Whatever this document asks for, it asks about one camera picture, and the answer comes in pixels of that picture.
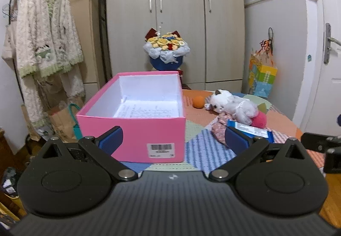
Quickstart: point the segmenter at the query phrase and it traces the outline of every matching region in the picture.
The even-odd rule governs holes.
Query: blue flower pot
[[[176,58],[178,63],[168,63],[165,64],[160,57],[157,59],[153,59],[150,57],[150,63],[154,67],[154,69],[158,71],[176,71],[182,64],[183,56]]]

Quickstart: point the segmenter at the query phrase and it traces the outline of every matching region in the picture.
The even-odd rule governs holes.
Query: black ribbed surface
[[[318,215],[275,219],[243,205],[224,183],[202,172],[145,171],[134,182],[119,183],[106,202],[84,215],[43,219],[28,215],[15,236],[321,236],[335,229]]]

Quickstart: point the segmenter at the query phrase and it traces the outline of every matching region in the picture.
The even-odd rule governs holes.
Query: pink box
[[[186,119],[177,71],[119,73],[84,105],[77,120],[84,136],[120,126],[123,143],[111,155],[119,161],[184,161]]]

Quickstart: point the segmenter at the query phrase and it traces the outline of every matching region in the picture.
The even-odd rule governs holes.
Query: orange ball
[[[205,106],[205,99],[200,95],[193,98],[193,107],[202,109]]]

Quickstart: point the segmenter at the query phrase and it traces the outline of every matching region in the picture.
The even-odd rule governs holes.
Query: white door
[[[184,58],[181,70],[184,83],[205,81],[205,11],[204,0],[156,0],[157,24],[161,33],[177,30],[191,52]]]
[[[331,24],[331,36],[341,40],[341,0],[322,0],[324,24]],[[340,135],[341,127],[337,117],[341,114],[341,47],[331,43],[331,47],[340,52],[330,54],[328,65],[321,62],[321,73],[313,109],[306,126],[306,132]]]
[[[205,4],[206,82],[242,80],[245,51],[244,0],[205,0]]]
[[[143,45],[156,28],[155,0],[107,0],[107,28],[113,75],[151,69]]]

